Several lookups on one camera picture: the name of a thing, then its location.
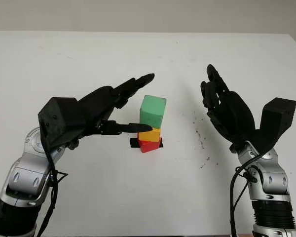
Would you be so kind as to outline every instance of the yellow block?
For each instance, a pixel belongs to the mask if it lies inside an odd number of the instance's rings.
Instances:
[[[160,129],[153,128],[152,131],[149,132],[139,132],[138,139],[147,142],[159,142],[160,131]]]

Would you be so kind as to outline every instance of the white tabletop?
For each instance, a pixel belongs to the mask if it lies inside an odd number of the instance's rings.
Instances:
[[[167,98],[164,148],[142,154],[135,135],[84,138],[57,168],[59,187],[47,236],[217,235],[230,233],[228,190],[240,163],[201,104],[213,64],[259,126],[264,104],[296,100],[296,43],[288,35],[0,32],[0,190],[26,134],[52,96],[80,99],[102,85],[155,73],[111,119],[138,122],[145,94]],[[296,218],[296,113],[275,149],[289,178]],[[235,196],[244,184],[239,180]],[[45,216],[48,201],[39,215]],[[248,192],[239,233],[254,222]]]

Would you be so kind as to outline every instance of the stacked blocks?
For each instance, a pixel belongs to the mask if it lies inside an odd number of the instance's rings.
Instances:
[[[161,123],[166,101],[165,98],[151,95],[144,97],[140,108],[140,123],[150,125],[152,131],[138,133],[138,142],[143,153],[159,148]]]

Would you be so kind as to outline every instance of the black cable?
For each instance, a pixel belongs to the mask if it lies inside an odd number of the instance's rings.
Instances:
[[[46,151],[45,151],[45,153],[46,153],[47,160],[49,162],[50,170],[51,170],[51,174],[52,174],[52,181],[51,181],[52,190],[50,193],[50,205],[49,205],[48,211],[45,215],[45,218],[40,226],[37,237],[41,237],[41,234],[44,232],[44,230],[46,229],[46,227],[48,225],[49,219],[55,209],[55,205],[56,205],[56,201],[57,201],[57,194],[58,194],[57,170],[55,168],[55,164],[54,164],[54,161],[53,161],[50,153],[46,152]]]
[[[251,158],[250,160],[248,160],[247,162],[245,162],[242,166],[240,166],[236,172],[234,173],[231,182],[230,182],[230,189],[229,189],[229,203],[230,203],[230,228],[231,228],[231,236],[232,237],[237,237],[237,231],[236,231],[236,225],[235,225],[235,216],[234,216],[234,204],[233,204],[233,188],[235,185],[235,181],[238,177],[238,175],[240,174],[240,172],[245,169],[249,164],[251,164],[252,162],[255,162],[256,160],[260,159],[262,156],[264,156],[265,153],[267,153],[270,149],[265,149],[266,151],[261,152],[259,155]]]
[[[63,175],[59,180],[57,180],[57,183],[59,183],[60,181],[62,181],[64,178],[66,178],[68,176],[67,173],[63,173],[63,172],[60,172],[60,171],[57,171],[57,173]]]
[[[235,169],[235,171],[237,172],[237,170],[240,168],[240,166],[238,166],[238,167],[236,167],[236,169]],[[248,173],[249,173],[249,171],[246,169],[246,168],[244,168],[244,170],[245,171],[247,171]],[[240,177],[242,177],[242,178],[246,178],[246,177],[244,177],[242,174],[238,174]]]
[[[247,180],[245,186],[243,187],[241,193],[239,194],[239,196],[238,196],[238,198],[237,198],[237,200],[236,200],[236,202],[235,202],[235,205],[233,206],[233,211],[236,209],[236,206],[237,206],[237,204],[238,204],[238,201],[240,200],[241,196],[243,195],[244,191],[246,190],[248,184],[249,184],[249,180]]]

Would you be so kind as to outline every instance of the robotic arm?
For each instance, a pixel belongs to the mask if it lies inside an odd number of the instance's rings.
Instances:
[[[101,87],[81,100],[53,97],[38,114],[39,127],[25,138],[24,152],[12,165],[0,194],[0,237],[33,237],[36,220],[48,190],[51,206],[38,232],[42,234],[55,208],[58,182],[54,164],[65,149],[73,150],[79,139],[93,134],[119,135],[145,132],[145,124],[117,124],[109,121],[114,108],[121,109],[154,74],[130,79],[116,88]]]
[[[201,83],[207,115],[216,130],[232,143],[230,150],[238,154],[242,164],[230,185],[232,237],[236,237],[233,185],[243,169],[255,211],[254,236],[296,237],[287,175],[278,164],[273,148],[292,124],[296,101],[275,98],[267,103],[263,108],[260,129],[256,129],[249,107],[236,92],[229,91],[212,65],[207,67],[207,74],[209,82]]]

